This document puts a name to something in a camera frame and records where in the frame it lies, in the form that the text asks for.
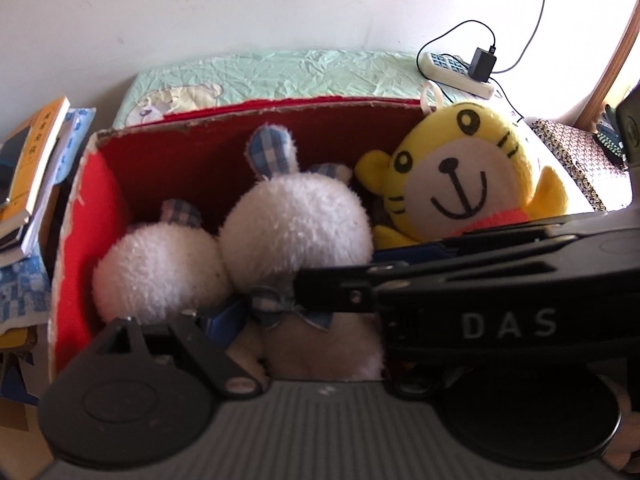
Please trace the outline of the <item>right hand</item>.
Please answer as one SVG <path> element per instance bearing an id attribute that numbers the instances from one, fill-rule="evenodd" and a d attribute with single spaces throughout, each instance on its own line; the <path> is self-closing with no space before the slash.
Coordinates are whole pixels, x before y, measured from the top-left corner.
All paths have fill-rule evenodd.
<path id="1" fill-rule="evenodd" d="M 602 458 L 608 466 L 628 474 L 639 472 L 639 413 L 634 412 L 628 393 L 618 385 L 613 386 L 622 419 L 615 436 Z"/>

